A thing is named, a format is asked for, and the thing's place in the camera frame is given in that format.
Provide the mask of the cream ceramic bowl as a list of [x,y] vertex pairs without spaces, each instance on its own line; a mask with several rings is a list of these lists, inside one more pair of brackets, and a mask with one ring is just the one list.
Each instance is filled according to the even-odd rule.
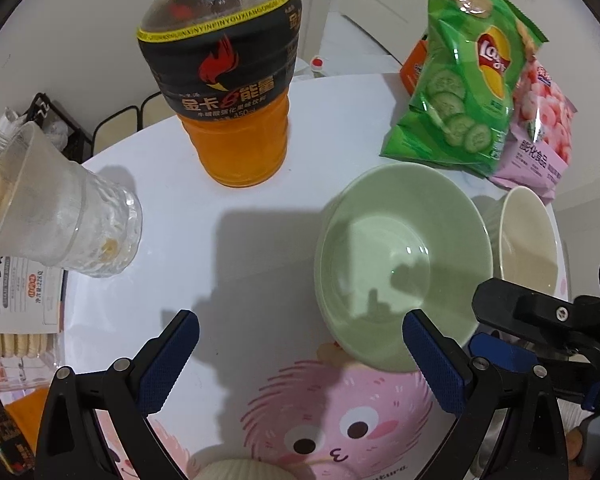
[[512,188],[483,214],[494,275],[550,296],[558,284],[558,245],[542,200],[524,186]]

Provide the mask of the green ceramic bowl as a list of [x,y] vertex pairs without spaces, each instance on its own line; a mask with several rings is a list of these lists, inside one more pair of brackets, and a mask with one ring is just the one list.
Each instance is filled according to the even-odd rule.
[[383,372],[416,364],[404,316],[423,310],[466,344],[478,322],[477,286],[492,278],[489,235],[469,196],[442,172],[411,162],[367,171],[330,207],[318,238],[314,287],[332,338]]
[[192,457],[186,472],[189,478],[197,480],[296,480],[282,467],[251,458],[227,458],[204,465]]

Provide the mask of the orange drink bottle front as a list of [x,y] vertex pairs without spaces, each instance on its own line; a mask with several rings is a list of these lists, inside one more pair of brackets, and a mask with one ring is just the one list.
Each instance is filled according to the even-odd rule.
[[47,388],[0,396],[0,479],[33,479]]

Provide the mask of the orange drink bottle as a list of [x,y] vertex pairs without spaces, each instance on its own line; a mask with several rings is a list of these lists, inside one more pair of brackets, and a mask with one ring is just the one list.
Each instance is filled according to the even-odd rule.
[[33,479],[47,388],[0,396],[0,479]]
[[154,0],[136,38],[204,170],[257,185],[287,153],[301,0]]

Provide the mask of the biscuit box clear plastic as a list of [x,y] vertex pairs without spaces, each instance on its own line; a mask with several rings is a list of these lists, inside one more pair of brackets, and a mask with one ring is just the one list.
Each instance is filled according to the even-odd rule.
[[[0,214],[12,185],[0,177]],[[64,272],[0,256],[0,392],[46,385],[61,357]]]

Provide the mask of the pink snack bag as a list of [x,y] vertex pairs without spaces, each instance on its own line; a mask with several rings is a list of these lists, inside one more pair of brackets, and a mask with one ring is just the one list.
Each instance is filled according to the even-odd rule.
[[526,186],[549,204],[572,162],[577,109],[538,60],[524,66],[513,100],[505,145],[490,181],[501,188]]

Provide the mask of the clear drinking glass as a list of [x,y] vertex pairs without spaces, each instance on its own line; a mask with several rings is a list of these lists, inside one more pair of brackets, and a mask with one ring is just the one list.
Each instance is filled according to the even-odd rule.
[[109,278],[140,247],[140,201],[65,158],[33,122],[0,136],[0,256]]

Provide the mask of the orange snack packet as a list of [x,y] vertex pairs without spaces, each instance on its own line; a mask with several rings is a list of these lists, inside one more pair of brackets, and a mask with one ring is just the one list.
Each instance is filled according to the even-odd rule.
[[427,35],[422,36],[400,69],[402,84],[410,96],[414,93],[426,61],[427,42]]

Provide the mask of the green Lays chips bag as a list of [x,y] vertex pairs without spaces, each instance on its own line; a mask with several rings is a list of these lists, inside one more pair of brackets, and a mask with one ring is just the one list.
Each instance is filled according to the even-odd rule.
[[424,66],[382,156],[492,176],[518,79],[546,42],[509,0],[428,0]]

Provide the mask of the orange drink bottle back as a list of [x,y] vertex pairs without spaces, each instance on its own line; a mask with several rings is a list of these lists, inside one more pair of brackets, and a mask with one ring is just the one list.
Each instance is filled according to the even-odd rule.
[[301,0],[154,0],[136,38],[204,170],[257,185],[287,153]]

